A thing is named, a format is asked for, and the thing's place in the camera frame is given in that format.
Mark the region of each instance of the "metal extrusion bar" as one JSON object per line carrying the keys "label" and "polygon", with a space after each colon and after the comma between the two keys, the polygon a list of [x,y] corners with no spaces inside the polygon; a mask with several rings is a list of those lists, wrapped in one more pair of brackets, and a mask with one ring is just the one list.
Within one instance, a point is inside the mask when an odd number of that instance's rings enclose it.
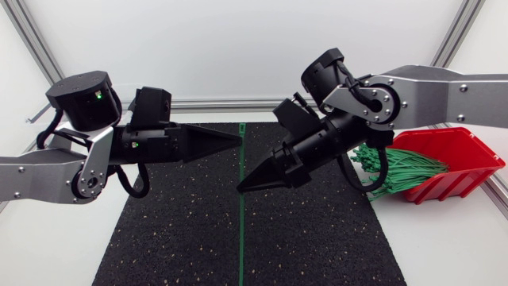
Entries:
{"label": "metal extrusion bar", "polygon": [[441,46],[431,63],[434,67],[447,68],[468,34],[485,0],[464,0]]}
{"label": "metal extrusion bar", "polygon": [[[0,2],[49,84],[53,85],[61,80],[64,74],[51,54],[23,0],[0,0]],[[26,121],[34,123],[49,107],[49,104],[46,105]]]}
{"label": "metal extrusion bar", "polygon": [[[210,112],[272,112],[283,98],[269,99],[199,99],[171,101],[172,113],[210,113]],[[311,97],[305,98],[309,106],[318,110],[318,105]],[[127,110],[130,102],[122,102],[123,110]]]}

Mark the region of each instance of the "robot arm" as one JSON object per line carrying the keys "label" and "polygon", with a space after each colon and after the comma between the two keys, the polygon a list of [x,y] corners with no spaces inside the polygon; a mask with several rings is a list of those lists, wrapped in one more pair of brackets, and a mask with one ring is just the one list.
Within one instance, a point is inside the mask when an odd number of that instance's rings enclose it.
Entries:
{"label": "robot arm", "polygon": [[[299,187],[310,172],[337,159],[346,179],[362,191],[380,187],[387,174],[385,147],[393,129],[442,122],[508,127],[508,75],[461,75],[443,68],[404,66],[382,75],[354,79],[334,48],[302,74],[302,84],[325,117],[310,112],[297,93],[274,109],[289,134],[238,185],[239,191]],[[377,148],[382,171],[378,181],[361,186],[344,166],[347,151],[366,142]]]}
{"label": "robot arm", "polygon": [[[140,198],[150,188],[144,164],[188,162],[241,144],[238,136],[170,122],[171,94],[150,87],[137,90],[130,123],[118,126],[121,104],[103,71],[62,79],[46,95],[57,109],[56,120],[37,137],[38,150],[0,157],[0,201],[89,203],[114,173],[130,195]],[[56,127],[62,113],[69,122]],[[50,133],[55,136],[46,146]],[[73,151],[73,143],[86,154]],[[141,191],[130,186],[121,164],[138,164]]]}

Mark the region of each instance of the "white wall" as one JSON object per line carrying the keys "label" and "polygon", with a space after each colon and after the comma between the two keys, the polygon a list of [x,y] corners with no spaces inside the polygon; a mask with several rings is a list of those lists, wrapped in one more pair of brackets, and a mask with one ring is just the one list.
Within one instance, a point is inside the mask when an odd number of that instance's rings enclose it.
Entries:
{"label": "white wall", "polygon": [[[49,84],[0,8],[0,157],[17,156],[47,126],[25,123],[47,102]],[[135,168],[126,168],[135,178]],[[0,191],[14,193],[0,182]],[[94,203],[10,202],[0,214],[1,285],[90,285],[127,199],[116,179]]]}
{"label": "white wall", "polygon": [[102,69],[123,99],[291,97],[338,47],[354,75],[429,64],[461,0],[25,0],[66,75]]}
{"label": "white wall", "polygon": [[0,156],[16,156],[43,129],[25,122],[48,101],[49,83],[30,56],[16,29],[0,9]]}

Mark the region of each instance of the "black cable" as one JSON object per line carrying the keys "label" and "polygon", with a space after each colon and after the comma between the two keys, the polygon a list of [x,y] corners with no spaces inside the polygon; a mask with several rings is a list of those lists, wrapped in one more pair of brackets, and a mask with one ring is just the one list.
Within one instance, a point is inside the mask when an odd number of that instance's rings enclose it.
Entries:
{"label": "black cable", "polygon": [[137,169],[140,171],[141,181],[143,182],[143,188],[141,191],[136,191],[133,187],[131,187],[129,179],[120,165],[110,165],[108,167],[108,176],[117,173],[120,184],[127,193],[133,198],[141,199],[144,198],[150,191],[150,178],[148,177],[148,170],[144,164],[138,164]]}
{"label": "black cable", "polygon": [[55,131],[55,128],[58,126],[58,123],[60,123],[60,120],[62,120],[62,116],[64,115],[63,110],[56,110],[55,117],[53,118],[53,121],[49,124],[48,128],[46,130],[42,131],[37,135],[36,143],[38,149],[44,149],[44,142],[46,139],[48,139],[49,135]]}
{"label": "black cable", "polygon": [[354,175],[352,175],[351,173],[354,172],[354,169],[345,167],[345,161],[349,160],[347,153],[342,154],[340,157],[337,158],[337,163],[339,164],[339,167],[341,167],[342,174],[344,175],[344,177],[348,181],[348,183],[352,187],[354,187],[356,190],[363,191],[363,192],[370,192],[370,191],[375,191],[378,188],[380,188],[381,186],[383,186],[384,180],[387,178],[387,175],[388,175],[387,150],[384,147],[377,148],[377,149],[378,149],[379,162],[381,163],[381,171],[379,172],[378,179],[374,183],[372,183],[368,186],[364,186],[364,185],[360,184],[359,182],[357,182],[356,180],[352,180],[352,177]]}
{"label": "black cable", "polygon": [[360,89],[360,82],[355,79],[352,73],[342,62],[337,61],[337,66],[339,68],[339,71],[341,71],[343,74],[346,75],[344,83],[346,87],[349,89],[349,92],[351,92],[352,96],[356,100],[358,100],[358,102],[368,107],[370,110],[374,110],[375,104],[367,96],[364,95],[364,93]]}

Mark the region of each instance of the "white floor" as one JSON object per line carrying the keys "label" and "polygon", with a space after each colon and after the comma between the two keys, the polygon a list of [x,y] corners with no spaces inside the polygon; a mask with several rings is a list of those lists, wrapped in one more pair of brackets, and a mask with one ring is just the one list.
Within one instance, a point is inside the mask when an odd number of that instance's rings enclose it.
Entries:
{"label": "white floor", "polygon": [[[175,122],[274,121],[266,114],[173,114]],[[137,169],[125,168],[134,180]],[[110,180],[84,206],[24,200],[0,214],[1,285],[90,285],[127,194]],[[506,285],[508,222],[478,189],[421,205],[372,203],[408,285]]]}

